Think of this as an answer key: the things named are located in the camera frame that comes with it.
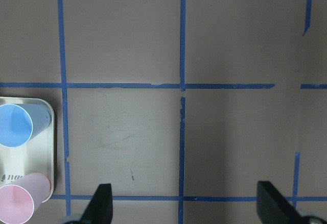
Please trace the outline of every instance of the metal tray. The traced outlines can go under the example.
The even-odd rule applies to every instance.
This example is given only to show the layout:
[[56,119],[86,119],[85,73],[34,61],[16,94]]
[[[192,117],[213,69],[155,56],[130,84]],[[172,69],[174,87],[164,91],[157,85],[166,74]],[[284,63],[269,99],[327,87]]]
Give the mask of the metal tray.
[[45,202],[51,197],[55,185],[55,113],[49,103],[38,98],[0,96],[0,105],[2,104],[39,104],[51,116],[49,126],[26,144],[19,147],[0,145],[0,187],[29,173],[39,172],[46,175],[51,184],[50,195],[43,201]]

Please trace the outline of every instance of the vertical blue tape strip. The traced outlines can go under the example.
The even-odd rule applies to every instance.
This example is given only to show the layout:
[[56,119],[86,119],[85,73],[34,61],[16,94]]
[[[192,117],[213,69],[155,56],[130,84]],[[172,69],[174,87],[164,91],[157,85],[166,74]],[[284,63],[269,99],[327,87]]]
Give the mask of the vertical blue tape strip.
[[186,0],[180,0],[179,75],[182,91],[185,91],[185,22]]
[[294,161],[294,179],[293,179],[293,207],[296,208],[297,203],[297,192],[298,192],[298,176],[300,170],[300,153],[295,154]]
[[184,213],[184,162],[185,162],[185,97],[180,99],[179,129],[179,189],[178,189],[178,224],[183,224]]
[[62,113],[63,113],[63,145],[64,145],[64,168],[65,168],[65,199],[66,214],[71,214],[71,183],[69,174],[68,145],[68,104],[67,104],[67,79],[66,79],[66,57],[65,57],[65,36],[63,23],[63,0],[58,0],[58,25],[59,25],[59,50],[60,50],[60,71],[62,90]]
[[306,9],[306,23],[305,23],[305,31],[303,33],[303,36],[307,33],[310,22],[311,22],[311,7],[312,7],[312,0],[307,0],[307,9]]

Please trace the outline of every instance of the scratch on surface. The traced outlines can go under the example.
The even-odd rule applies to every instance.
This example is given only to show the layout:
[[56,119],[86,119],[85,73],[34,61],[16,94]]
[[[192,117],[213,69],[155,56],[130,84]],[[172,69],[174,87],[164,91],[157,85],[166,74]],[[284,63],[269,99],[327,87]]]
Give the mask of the scratch on surface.
[[131,170],[132,180],[134,181],[133,171],[131,168],[130,168],[130,170]]

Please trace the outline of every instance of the blue grid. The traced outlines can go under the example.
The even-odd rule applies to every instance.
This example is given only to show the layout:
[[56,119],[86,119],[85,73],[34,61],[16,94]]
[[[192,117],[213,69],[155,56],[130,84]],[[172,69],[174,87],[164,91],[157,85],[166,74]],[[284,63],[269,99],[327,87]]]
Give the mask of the blue grid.
[[[310,27],[312,0],[307,0],[305,33]],[[61,88],[63,104],[63,138],[64,138],[64,170],[65,170],[65,195],[52,195],[51,199],[66,201],[66,214],[71,214],[71,200],[90,200],[92,195],[71,195],[69,174],[69,141],[68,141],[68,102],[67,88],[129,88],[129,89],[272,89],[275,84],[186,84],[185,83],[185,22],[186,0],[180,1],[180,84],[145,84],[145,83],[68,83],[66,80],[65,43],[63,0],[58,0],[59,44],[61,83],[0,83],[0,87],[13,88]],[[300,89],[327,89],[327,84],[301,84]],[[114,196],[116,201],[176,201],[178,202],[178,223],[183,224],[183,203],[187,202],[255,202],[255,196],[249,197],[206,197],[184,196],[184,147],[185,147],[185,104],[182,97],[180,110],[180,151],[179,151],[179,193],[178,196]],[[327,196],[298,197],[300,153],[295,154],[293,194],[286,199],[296,207],[297,202],[325,202]]]

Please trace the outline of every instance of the blue cup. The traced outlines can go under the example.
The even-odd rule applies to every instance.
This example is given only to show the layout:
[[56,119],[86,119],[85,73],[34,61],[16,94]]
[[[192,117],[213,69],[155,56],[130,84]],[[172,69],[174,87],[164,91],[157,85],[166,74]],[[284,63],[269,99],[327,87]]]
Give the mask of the blue cup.
[[18,147],[42,132],[50,124],[50,114],[38,104],[0,106],[0,144]]

